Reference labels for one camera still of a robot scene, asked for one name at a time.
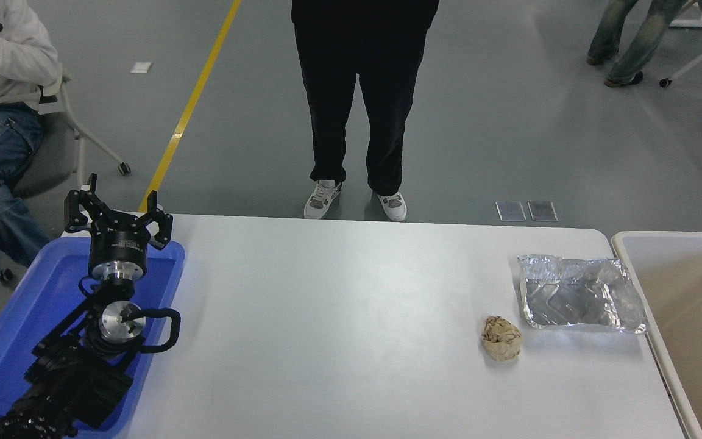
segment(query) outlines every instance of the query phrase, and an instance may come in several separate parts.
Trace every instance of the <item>robotic arm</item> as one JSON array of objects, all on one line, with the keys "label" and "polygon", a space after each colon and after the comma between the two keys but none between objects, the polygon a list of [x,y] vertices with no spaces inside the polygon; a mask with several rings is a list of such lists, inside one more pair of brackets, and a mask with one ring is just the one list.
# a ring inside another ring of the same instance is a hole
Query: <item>robotic arm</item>
[{"label": "robotic arm", "polygon": [[[130,301],[135,281],[147,272],[148,244],[162,249],[170,241],[172,216],[156,205],[155,191],[139,218],[108,208],[95,192],[92,174],[80,191],[67,194],[64,217],[65,231],[90,233],[88,274],[99,284],[32,350],[37,360],[24,376],[31,387],[0,417],[0,439],[74,437],[76,420],[99,428],[131,387],[126,368],[136,355],[164,352],[178,340],[178,311]],[[154,236],[150,223],[158,224]],[[167,342],[145,345],[147,318],[171,320]]]}]

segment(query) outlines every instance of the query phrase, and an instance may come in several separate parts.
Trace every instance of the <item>gray chair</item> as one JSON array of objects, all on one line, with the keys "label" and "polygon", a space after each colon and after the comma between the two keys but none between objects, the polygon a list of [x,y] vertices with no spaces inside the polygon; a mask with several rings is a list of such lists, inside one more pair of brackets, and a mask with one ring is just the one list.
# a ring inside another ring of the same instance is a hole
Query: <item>gray chair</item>
[{"label": "gray chair", "polygon": [[42,87],[40,103],[58,102],[57,96],[60,96],[63,110],[39,116],[44,138],[26,172],[12,187],[12,194],[17,197],[29,198],[47,192],[64,183],[72,173],[77,173],[77,186],[83,186],[87,177],[86,139],[115,160],[121,175],[132,172],[120,155],[77,122],[66,89],[66,83],[71,79],[69,72],[61,67],[56,81]]}]

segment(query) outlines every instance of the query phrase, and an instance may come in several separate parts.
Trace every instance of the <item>beige bin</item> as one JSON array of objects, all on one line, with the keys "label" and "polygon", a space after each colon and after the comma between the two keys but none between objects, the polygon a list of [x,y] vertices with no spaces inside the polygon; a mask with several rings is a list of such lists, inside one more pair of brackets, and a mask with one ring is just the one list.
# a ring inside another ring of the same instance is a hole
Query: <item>beige bin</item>
[{"label": "beige bin", "polygon": [[621,232],[612,245],[643,292],[647,336],[684,430],[702,437],[702,233]]}]

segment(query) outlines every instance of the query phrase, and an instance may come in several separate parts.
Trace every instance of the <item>crumpled paper ball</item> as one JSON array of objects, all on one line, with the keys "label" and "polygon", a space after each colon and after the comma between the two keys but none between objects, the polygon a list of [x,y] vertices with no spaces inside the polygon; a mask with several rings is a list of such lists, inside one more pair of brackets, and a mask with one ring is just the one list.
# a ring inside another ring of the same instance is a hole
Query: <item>crumpled paper ball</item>
[{"label": "crumpled paper ball", "polygon": [[524,342],[519,328],[501,316],[490,316],[485,320],[481,338],[484,349],[496,361],[516,358]]}]

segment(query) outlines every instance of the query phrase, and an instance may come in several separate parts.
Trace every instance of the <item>black pants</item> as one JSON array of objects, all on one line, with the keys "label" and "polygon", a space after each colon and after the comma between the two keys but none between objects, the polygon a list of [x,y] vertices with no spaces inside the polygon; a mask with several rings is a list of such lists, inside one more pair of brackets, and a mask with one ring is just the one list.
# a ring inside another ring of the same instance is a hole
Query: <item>black pants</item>
[{"label": "black pants", "polygon": [[367,183],[378,195],[398,192],[405,121],[413,103],[428,24],[415,27],[369,33],[362,27],[351,33],[348,28],[295,23],[313,126],[312,180],[346,180],[342,165],[346,122],[358,74],[370,120]]}]

